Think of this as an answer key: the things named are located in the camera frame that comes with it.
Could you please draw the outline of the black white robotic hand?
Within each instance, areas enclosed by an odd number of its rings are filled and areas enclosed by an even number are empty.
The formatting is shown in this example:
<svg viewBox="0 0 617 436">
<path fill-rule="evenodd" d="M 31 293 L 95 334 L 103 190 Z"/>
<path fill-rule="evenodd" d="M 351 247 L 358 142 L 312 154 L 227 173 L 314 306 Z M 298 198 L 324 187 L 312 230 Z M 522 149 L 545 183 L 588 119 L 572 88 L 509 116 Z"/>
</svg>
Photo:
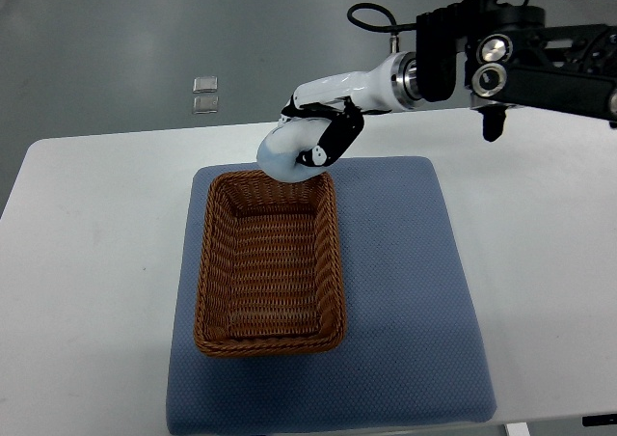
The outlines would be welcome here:
<svg viewBox="0 0 617 436">
<path fill-rule="evenodd" d="M 330 166 L 362 132 L 366 116 L 409 111 L 419 100 L 412 52 L 393 53 L 371 71 L 353 71 L 303 84 L 282 108 L 282 121 L 327 124 L 314 143 L 299 149 L 294 161 L 311 168 Z"/>
</svg>

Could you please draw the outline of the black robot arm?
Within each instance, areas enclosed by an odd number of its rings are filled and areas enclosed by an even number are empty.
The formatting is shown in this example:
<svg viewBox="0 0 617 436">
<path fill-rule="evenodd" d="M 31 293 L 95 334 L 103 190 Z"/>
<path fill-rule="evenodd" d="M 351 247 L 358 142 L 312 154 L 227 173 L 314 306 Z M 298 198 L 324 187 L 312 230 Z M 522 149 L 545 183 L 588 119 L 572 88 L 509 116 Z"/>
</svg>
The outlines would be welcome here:
<svg viewBox="0 0 617 436">
<path fill-rule="evenodd" d="M 416 50 L 391 78 L 403 104 L 443 101 L 464 85 L 483 117 L 483 137 L 503 132 L 506 111 L 528 106 L 616 124 L 616 29 L 606 24 L 548 27 L 545 12 L 522 2 L 464 0 L 420 14 Z"/>
</svg>

